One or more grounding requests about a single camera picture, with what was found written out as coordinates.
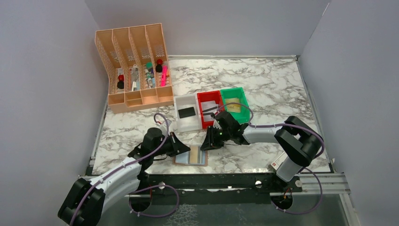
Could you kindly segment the white card black stripe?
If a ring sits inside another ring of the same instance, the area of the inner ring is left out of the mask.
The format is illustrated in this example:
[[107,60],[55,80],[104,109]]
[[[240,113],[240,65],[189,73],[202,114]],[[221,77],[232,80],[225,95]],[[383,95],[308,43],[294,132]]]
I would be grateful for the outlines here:
[[213,106],[211,108],[205,109],[202,111],[202,115],[206,116],[206,115],[213,115],[215,113],[217,113],[219,106]]

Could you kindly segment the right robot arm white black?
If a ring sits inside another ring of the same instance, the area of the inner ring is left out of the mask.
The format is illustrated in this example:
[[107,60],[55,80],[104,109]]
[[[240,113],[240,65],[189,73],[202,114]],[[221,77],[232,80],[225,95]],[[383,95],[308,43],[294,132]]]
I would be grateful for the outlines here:
[[272,125],[240,124],[227,111],[213,118],[216,126],[207,128],[200,147],[202,151],[220,149],[226,141],[233,141],[237,145],[276,143],[282,147],[287,157],[271,179],[272,187],[279,192],[288,188],[294,175],[308,167],[325,149],[323,138],[295,116]]

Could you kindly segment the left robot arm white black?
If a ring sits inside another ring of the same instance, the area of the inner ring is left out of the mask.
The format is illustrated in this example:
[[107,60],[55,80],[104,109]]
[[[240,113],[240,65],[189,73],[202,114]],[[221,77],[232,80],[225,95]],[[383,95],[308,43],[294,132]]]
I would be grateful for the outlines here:
[[145,170],[156,156],[175,157],[188,151],[190,147],[174,132],[149,128],[143,141],[116,167],[91,180],[76,180],[57,216],[71,226],[95,226],[101,215],[125,195],[152,190]]

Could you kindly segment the brown leather card holder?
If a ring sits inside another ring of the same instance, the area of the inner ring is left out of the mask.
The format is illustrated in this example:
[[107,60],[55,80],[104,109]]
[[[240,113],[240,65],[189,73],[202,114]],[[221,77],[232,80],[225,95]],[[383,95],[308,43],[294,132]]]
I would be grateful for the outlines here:
[[173,158],[173,164],[184,166],[207,166],[207,151],[202,151],[199,145],[191,145],[190,151]]

